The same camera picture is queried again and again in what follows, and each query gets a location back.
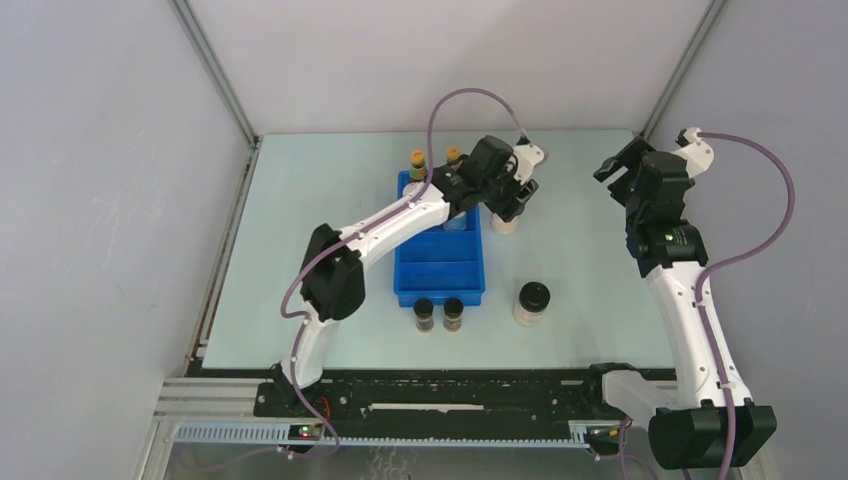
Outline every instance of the light blue table surface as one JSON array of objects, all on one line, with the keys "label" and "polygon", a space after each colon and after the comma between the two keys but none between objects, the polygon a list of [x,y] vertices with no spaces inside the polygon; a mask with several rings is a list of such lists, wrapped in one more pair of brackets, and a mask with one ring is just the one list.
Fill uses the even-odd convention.
[{"label": "light blue table surface", "polygon": [[[470,152],[486,132],[435,135],[436,162],[450,145]],[[509,143],[513,132],[489,132]],[[624,208],[592,178],[631,138],[624,130],[540,131],[549,152],[540,189],[518,230],[500,236],[483,208],[486,293],[462,328],[415,328],[392,293],[394,256],[366,273],[366,299],[342,322],[330,368],[566,368],[622,361],[673,366],[660,312],[624,244]],[[341,228],[395,200],[397,172],[425,148],[423,133],[266,135],[239,225],[205,368],[267,368],[291,348],[297,321],[280,300],[297,274],[312,230]],[[545,283],[552,299],[539,325],[518,325],[521,285]],[[295,298],[290,310],[297,310]]]}]

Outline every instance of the bottle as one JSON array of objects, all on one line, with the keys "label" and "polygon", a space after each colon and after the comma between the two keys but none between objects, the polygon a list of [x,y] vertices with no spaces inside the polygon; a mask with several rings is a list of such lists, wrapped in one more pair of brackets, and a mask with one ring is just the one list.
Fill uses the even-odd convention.
[{"label": "bottle", "polygon": [[419,331],[427,333],[433,329],[433,302],[419,298],[412,306],[412,311],[415,312],[415,326]]},{"label": "bottle", "polygon": [[492,230],[496,233],[500,233],[501,235],[509,235],[514,232],[516,228],[518,228],[518,219],[520,217],[515,217],[511,222],[504,222],[501,217],[498,216],[497,213],[492,214]]},{"label": "bottle", "polygon": [[445,300],[445,328],[455,332],[462,326],[462,300],[451,297]]},{"label": "bottle", "polygon": [[459,147],[448,147],[447,152],[445,152],[445,156],[448,159],[447,164],[454,171],[456,171],[456,169],[459,168],[459,164],[462,163],[459,159],[460,154]]},{"label": "bottle", "polygon": [[468,216],[465,215],[465,212],[459,212],[459,215],[451,218],[447,222],[442,224],[442,228],[447,231],[452,230],[465,230],[468,227]]},{"label": "bottle", "polygon": [[544,284],[529,282],[521,287],[512,316],[519,325],[532,327],[542,321],[545,309],[551,301],[551,292]]},{"label": "bottle", "polygon": [[409,167],[409,181],[420,182],[427,178],[427,157],[421,150],[413,150],[410,155],[412,163]]}]

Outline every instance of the black lid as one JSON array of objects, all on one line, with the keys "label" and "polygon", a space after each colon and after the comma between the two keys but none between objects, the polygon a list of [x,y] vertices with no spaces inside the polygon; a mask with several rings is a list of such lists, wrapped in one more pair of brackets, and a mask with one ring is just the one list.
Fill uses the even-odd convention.
[{"label": "black lid", "polygon": [[421,318],[427,318],[433,316],[433,302],[431,302],[427,298],[419,298],[415,301],[415,305],[412,306],[412,311],[415,312],[415,316]]},{"label": "black lid", "polygon": [[539,313],[548,308],[548,303],[551,301],[551,292],[544,284],[539,282],[529,282],[521,287],[521,293],[518,294],[518,302],[521,308],[531,313]]},{"label": "black lid", "polygon": [[448,317],[458,317],[462,315],[462,300],[458,298],[449,298],[445,300],[445,315]]}]

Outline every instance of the white robotic arm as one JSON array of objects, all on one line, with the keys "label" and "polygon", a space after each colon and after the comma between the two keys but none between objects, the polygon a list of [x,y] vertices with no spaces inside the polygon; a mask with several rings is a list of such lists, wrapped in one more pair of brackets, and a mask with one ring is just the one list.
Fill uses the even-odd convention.
[{"label": "white robotic arm", "polygon": [[[362,276],[385,254],[414,235],[474,208],[483,202],[505,221],[524,210],[538,184],[532,180],[534,168],[545,160],[545,152],[522,138],[510,146],[495,137],[481,140],[471,155],[461,157],[459,168],[438,167],[433,183],[410,183],[403,196],[371,217],[339,231],[322,225],[313,233],[306,264],[328,243],[355,236],[339,255],[320,262],[304,279],[303,310],[309,320],[301,333],[297,351],[283,362],[283,372],[292,380],[295,368],[300,387],[317,382],[324,360],[341,320],[352,314],[364,300]],[[416,201],[416,194],[424,189]],[[405,207],[379,225],[362,230],[391,212]]]},{"label": "white robotic arm", "polygon": [[[695,297],[707,253],[698,230],[681,215],[683,194],[695,184],[692,178],[706,171],[714,158],[699,132],[682,131],[681,148],[673,152],[657,152],[637,136],[594,175],[603,182],[622,167],[627,169],[609,190],[626,209],[627,248],[660,307],[677,373],[677,393],[671,395],[629,365],[604,365],[603,402],[648,429],[654,456],[667,469],[718,466],[727,438],[728,408],[735,409],[737,417],[734,465],[744,465],[776,429],[771,407],[754,405],[730,356],[709,280],[700,304]],[[706,310],[716,348],[710,344],[699,306]],[[719,378],[716,357],[726,368],[726,384]],[[733,405],[727,405],[725,387],[732,392]]]}]

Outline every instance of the blue plastic tray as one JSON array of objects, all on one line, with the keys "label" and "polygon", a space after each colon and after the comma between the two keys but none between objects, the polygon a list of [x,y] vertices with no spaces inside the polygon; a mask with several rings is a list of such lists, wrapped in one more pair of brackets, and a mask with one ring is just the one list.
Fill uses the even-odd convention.
[{"label": "blue plastic tray", "polygon": [[[409,172],[398,174],[398,198],[409,183]],[[419,298],[434,305],[456,297],[477,306],[486,291],[480,208],[468,212],[465,230],[446,231],[441,225],[425,230],[395,249],[394,290],[401,307]]]}]

